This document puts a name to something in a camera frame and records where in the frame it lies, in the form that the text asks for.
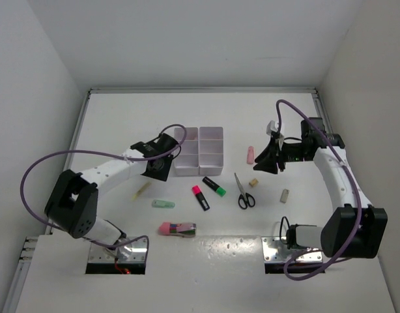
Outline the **green correction tape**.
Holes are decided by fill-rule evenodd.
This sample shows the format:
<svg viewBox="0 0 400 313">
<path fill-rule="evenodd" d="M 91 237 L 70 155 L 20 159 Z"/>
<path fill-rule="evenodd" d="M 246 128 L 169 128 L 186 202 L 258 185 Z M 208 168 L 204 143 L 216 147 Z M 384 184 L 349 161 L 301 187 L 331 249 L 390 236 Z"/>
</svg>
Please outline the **green correction tape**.
<svg viewBox="0 0 400 313">
<path fill-rule="evenodd" d="M 175 207 L 175 203 L 165 200 L 153 200 L 152 207 L 159 209 L 173 209 Z"/>
</svg>

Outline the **yellow pen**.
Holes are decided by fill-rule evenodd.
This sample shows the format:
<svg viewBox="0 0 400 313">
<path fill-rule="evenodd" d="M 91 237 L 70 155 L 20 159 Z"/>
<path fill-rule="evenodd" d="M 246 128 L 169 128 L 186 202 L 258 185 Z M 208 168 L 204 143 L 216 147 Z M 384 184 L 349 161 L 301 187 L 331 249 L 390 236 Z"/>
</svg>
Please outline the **yellow pen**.
<svg viewBox="0 0 400 313">
<path fill-rule="evenodd" d="M 143 186 L 141 186 L 137 192 L 132 196 L 132 201 L 136 200 L 146 189 L 148 189 L 151 186 L 151 182 L 146 182 Z"/>
</svg>

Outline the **pink correction tape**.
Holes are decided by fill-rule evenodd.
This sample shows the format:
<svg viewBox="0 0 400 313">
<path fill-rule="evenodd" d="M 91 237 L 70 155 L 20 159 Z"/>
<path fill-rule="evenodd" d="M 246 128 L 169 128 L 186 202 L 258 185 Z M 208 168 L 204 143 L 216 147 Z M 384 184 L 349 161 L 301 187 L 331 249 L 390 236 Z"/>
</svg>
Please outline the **pink correction tape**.
<svg viewBox="0 0 400 313">
<path fill-rule="evenodd" d="M 252 165 L 252 164 L 254 164 L 254 162 L 255 162 L 255 149 L 253 146 L 249 146 L 246 163 L 249 165 Z"/>
</svg>

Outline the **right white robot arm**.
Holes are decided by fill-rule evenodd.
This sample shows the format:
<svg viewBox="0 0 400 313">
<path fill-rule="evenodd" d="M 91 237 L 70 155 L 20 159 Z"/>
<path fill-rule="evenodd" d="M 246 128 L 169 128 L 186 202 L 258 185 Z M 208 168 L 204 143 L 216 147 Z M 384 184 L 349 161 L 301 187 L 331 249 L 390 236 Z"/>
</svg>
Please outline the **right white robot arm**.
<svg viewBox="0 0 400 313">
<path fill-rule="evenodd" d="M 288 227 L 285 244 L 289 249 L 316 248 L 328 257 L 374 258 L 388 221 L 383 208 L 375 207 L 351 183 L 345 144 L 339 134 L 327 133 L 323 121 L 312 117 L 301 122 L 301 139 L 286 143 L 278 122 L 271 121 L 266 133 L 270 141 L 255 158 L 254 170 L 277 174 L 288 162 L 312 161 L 327 187 L 333 214 L 323 227 L 293 224 Z"/>
</svg>

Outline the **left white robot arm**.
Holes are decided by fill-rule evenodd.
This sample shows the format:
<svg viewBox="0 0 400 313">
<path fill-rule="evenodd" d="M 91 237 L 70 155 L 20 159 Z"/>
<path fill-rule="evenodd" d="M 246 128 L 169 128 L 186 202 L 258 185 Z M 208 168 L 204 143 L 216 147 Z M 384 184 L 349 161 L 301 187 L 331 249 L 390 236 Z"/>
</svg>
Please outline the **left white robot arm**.
<svg viewBox="0 0 400 313">
<path fill-rule="evenodd" d="M 144 143 L 137 142 L 119 158 L 99 166 L 60 174 L 44 213 L 75 239 L 87 239 L 113 248 L 126 235 L 113 223 L 97 216 L 98 201 L 113 188 L 142 175 L 166 181 L 178 141 L 168 134 Z"/>
</svg>

